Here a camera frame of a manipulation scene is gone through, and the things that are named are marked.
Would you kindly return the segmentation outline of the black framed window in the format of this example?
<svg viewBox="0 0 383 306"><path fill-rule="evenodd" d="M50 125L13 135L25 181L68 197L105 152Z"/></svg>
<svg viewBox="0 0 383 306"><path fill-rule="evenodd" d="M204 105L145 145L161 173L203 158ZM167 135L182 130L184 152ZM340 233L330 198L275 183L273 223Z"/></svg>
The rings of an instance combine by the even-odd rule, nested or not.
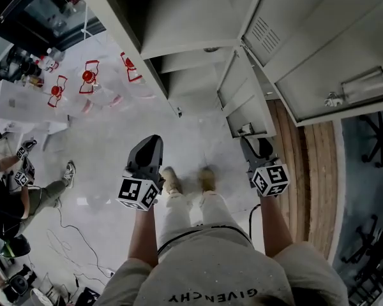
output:
<svg viewBox="0 0 383 306"><path fill-rule="evenodd" d="M34 54L105 31L84 0L0 0L0 37Z"/></svg>

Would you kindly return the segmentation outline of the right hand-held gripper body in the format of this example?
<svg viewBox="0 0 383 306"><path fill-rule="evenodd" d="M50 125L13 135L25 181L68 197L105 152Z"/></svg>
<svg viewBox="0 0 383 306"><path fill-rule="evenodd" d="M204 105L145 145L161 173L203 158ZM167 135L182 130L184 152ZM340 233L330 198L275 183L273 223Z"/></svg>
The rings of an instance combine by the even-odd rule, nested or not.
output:
<svg viewBox="0 0 383 306"><path fill-rule="evenodd" d="M279 158L266 161L254 168L250 166L247 175L251 188L256 189L259 197L278 196L290 184L287 165Z"/></svg>

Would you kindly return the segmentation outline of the grey metal locker door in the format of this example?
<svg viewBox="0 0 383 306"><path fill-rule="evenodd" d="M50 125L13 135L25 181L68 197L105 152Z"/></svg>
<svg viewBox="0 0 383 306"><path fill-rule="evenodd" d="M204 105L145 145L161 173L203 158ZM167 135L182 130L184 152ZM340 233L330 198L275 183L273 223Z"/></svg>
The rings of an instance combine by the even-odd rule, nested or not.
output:
<svg viewBox="0 0 383 306"><path fill-rule="evenodd" d="M383 0L256 0L241 39L298 126L383 111Z"/></svg>
<svg viewBox="0 0 383 306"><path fill-rule="evenodd" d="M267 105L276 92L244 47L232 48L216 92L233 138L276 135Z"/></svg>

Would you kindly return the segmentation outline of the person's beige t-shirt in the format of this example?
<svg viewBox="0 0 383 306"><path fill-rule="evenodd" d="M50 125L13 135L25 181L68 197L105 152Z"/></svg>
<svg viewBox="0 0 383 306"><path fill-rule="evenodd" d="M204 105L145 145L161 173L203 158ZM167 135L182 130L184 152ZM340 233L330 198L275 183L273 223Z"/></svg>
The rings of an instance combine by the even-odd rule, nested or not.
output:
<svg viewBox="0 0 383 306"><path fill-rule="evenodd" d="M171 247L156 267L130 258L94 306L253 306L272 296L295 306L305 289L328 306L349 306L347 288L309 243L270 258L232 228L199 230Z"/></svg>

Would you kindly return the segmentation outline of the person's left beige shoe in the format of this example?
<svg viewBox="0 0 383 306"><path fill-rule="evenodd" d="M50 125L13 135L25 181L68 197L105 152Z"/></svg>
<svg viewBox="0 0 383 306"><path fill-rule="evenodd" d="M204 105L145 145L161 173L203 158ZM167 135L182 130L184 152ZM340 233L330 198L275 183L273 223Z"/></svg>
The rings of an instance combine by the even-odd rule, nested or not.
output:
<svg viewBox="0 0 383 306"><path fill-rule="evenodd" d="M168 194L183 192L181 182L172 167L166 167L162 171L161 176L164 179L163 188Z"/></svg>

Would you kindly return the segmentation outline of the small clear water bottle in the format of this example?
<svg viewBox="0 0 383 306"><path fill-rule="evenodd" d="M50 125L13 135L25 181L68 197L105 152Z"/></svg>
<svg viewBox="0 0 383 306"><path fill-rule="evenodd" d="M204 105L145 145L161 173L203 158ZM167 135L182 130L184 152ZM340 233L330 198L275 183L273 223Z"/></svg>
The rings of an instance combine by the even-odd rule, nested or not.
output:
<svg viewBox="0 0 383 306"><path fill-rule="evenodd" d="M62 62L65 57L65 51L60 51L57 48L48 48L47 55L51 57L56 62Z"/></svg>
<svg viewBox="0 0 383 306"><path fill-rule="evenodd" d="M34 57L34 63L43 71L50 71L50 67L47 64L46 57L41 55L40 57Z"/></svg>
<svg viewBox="0 0 383 306"><path fill-rule="evenodd" d="M47 71L49 73L52 73L59 67L59 63L56 60L54 60L52 57L47 55L45 56L45 64L46 64Z"/></svg>

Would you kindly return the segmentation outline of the white water dispenser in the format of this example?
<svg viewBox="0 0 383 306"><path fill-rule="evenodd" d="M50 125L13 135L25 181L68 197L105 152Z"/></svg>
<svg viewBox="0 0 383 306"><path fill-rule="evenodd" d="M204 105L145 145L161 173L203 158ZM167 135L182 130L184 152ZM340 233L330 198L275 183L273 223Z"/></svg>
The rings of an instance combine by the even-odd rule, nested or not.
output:
<svg viewBox="0 0 383 306"><path fill-rule="evenodd" d="M51 135L69 128L68 116L56 113L48 100L43 92L0 81L0 131L24 134L46 129Z"/></svg>

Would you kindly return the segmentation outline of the person's beige shoe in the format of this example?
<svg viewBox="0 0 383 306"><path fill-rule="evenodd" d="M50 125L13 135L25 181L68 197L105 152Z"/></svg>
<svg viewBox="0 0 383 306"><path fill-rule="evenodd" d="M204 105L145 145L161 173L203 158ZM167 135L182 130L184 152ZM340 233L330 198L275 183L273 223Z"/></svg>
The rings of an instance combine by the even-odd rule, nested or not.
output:
<svg viewBox="0 0 383 306"><path fill-rule="evenodd" d="M163 188L168 194L183 192L181 182L172 167L166 167L162 171L161 176L164 179Z"/></svg>
<svg viewBox="0 0 383 306"><path fill-rule="evenodd" d="M216 191L216 178L212 169L204 167L199 171L198 182L202 192Z"/></svg>

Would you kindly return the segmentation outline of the black office chair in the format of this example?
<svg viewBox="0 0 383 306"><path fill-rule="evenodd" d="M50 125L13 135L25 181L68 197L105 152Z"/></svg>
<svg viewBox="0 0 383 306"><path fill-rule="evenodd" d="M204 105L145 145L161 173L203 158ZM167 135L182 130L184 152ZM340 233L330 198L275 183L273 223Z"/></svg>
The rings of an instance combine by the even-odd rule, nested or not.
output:
<svg viewBox="0 0 383 306"><path fill-rule="evenodd" d="M369 233L365 233L362 226L356 228L361 238L360 248L349 257L341 258L344 264L366 261L354 275L354 284L348 292L350 306L372 306L383 293L383 229L375 233L378 217L373 214L371 220Z"/></svg>
<svg viewBox="0 0 383 306"><path fill-rule="evenodd" d="M375 163L376 168L383 167L383 118L382 113L378 112L378 124L376 125L371 118L367 115L360 115L358 117L359 120L366 122L370 128L373 130L375 135L373 136L376 139L376 144L373 147L370 155L363 154L361 156L361 160L363 163L370 163L372 159L375 157L377 152L380 152L380 161Z"/></svg>

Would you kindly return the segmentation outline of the person's light trousers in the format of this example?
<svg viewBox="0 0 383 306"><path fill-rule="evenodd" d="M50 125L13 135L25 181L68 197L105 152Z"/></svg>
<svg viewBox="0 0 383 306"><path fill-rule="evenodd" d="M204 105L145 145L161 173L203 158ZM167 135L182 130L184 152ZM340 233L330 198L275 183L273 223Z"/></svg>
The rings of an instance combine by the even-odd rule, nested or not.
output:
<svg viewBox="0 0 383 306"><path fill-rule="evenodd" d="M212 233L214 230L230 230L250 241L248 235L233 220L223 197L214 192L206 191L199 201L202 212L202 224L192 226L190 210L193 203L185 195L176 192L169 194L166 202L166 215L163 229L160 235L160 246L158 254L166 253L170 248L203 232Z"/></svg>

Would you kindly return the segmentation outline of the person's right beige shoe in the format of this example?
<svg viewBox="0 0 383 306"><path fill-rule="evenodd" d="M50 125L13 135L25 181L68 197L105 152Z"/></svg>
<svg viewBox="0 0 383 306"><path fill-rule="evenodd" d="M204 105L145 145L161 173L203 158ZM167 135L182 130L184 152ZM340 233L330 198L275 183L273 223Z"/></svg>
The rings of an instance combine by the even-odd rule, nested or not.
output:
<svg viewBox="0 0 383 306"><path fill-rule="evenodd" d="M202 192L216 191L216 178L212 169L204 167L199 171L198 182Z"/></svg>

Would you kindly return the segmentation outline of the grey metal locker cabinet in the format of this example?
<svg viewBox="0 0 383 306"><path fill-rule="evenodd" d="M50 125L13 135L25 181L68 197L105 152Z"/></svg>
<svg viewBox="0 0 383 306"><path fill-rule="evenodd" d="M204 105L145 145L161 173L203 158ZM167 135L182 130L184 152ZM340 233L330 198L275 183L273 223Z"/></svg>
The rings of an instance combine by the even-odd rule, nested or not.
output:
<svg viewBox="0 0 383 306"><path fill-rule="evenodd" d="M84 1L171 110L221 109L217 86L232 48L246 49L256 0ZM220 49L203 51L210 47Z"/></svg>

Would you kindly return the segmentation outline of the wooden slat platform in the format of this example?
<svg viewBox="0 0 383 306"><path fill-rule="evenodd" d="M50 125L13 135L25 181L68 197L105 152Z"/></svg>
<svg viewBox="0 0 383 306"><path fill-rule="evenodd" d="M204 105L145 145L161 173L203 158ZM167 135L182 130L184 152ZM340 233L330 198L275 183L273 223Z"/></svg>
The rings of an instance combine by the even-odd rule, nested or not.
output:
<svg viewBox="0 0 383 306"><path fill-rule="evenodd" d="M310 242L325 258L334 238L338 163L333 122L297 127L283 103L267 102L276 130L274 150L287 165L290 185L277 198L296 242Z"/></svg>

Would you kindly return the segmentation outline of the black and green bag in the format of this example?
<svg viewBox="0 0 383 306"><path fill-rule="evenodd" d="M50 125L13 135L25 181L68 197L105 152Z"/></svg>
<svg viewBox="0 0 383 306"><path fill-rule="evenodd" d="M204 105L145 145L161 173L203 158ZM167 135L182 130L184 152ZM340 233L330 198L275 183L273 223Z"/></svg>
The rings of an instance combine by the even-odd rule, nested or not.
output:
<svg viewBox="0 0 383 306"><path fill-rule="evenodd" d="M31 246L24 235L18 235L3 241L0 255L4 258L19 258L31 252Z"/></svg>

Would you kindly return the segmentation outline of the clear water jug red cap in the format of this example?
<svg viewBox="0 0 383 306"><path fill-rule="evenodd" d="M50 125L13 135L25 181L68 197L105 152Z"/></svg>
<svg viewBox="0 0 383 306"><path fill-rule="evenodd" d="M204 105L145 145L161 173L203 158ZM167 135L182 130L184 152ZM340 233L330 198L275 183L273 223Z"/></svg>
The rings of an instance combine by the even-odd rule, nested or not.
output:
<svg viewBox="0 0 383 306"><path fill-rule="evenodd" d="M111 63L99 59L88 60L80 77L82 83L79 94L85 95L94 104L113 107L122 102L124 85Z"/></svg>
<svg viewBox="0 0 383 306"><path fill-rule="evenodd" d="M151 99L155 98L154 92L147 85L144 77L139 73L138 69L132 63L130 58L124 52L120 53L121 68L119 70L121 79L128 89L129 93L140 99Z"/></svg>
<svg viewBox="0 0 383 306"><path fill-rule="evenodd" d="M94 106L93 102L79 93L76 81L64 75L57 77L50 90L47 105L57 113L74 118L88 116Z"/></svg>

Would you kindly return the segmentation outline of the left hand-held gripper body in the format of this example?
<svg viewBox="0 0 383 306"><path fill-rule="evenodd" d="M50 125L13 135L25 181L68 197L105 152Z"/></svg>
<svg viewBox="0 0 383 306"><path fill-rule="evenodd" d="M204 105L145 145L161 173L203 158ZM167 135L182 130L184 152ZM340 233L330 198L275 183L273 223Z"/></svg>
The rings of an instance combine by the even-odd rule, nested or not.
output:
<svg viewBox="0 0 383 306"><path fill-rule="evenodd" d="M126 208L147 212L158 202L164 181L159 173L148 176L125 168L116 200Z"/></svg>

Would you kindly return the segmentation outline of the person's right forearm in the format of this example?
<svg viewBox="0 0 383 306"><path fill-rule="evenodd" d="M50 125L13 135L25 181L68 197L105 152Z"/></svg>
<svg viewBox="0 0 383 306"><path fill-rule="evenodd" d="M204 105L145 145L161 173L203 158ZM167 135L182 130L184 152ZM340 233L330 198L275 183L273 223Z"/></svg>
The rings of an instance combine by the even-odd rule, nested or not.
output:
<svg viewBox="0 0 383 306"><path fill-rule="evenodd" d="M273 258L293 244L275 197L261 197L262 228L266 256Z"/></svg>

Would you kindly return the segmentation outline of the person's left forearm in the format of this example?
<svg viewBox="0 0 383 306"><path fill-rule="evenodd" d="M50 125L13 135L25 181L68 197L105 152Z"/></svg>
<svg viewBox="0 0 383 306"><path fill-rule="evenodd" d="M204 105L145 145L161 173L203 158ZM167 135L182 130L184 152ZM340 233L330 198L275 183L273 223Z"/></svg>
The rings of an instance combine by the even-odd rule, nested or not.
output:
<svg viewBox="0 0 383 306"><path fill-rule="evenodd" d="M154 207L136 211L128 258L141 260L152 268L158 265Z"/></svg>

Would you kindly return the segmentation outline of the black flask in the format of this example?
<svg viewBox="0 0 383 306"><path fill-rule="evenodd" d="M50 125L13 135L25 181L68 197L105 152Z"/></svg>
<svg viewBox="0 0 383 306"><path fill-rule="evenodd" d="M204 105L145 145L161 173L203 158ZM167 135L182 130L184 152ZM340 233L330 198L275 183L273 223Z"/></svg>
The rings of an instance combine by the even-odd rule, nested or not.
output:
<svg viewBox="0 0 383 306"><path fill-rule="evenodd" d="M26 76L39 77L41 75L41 68L33 62L23 61L21 62L19 69L21 73Z"/></svg>

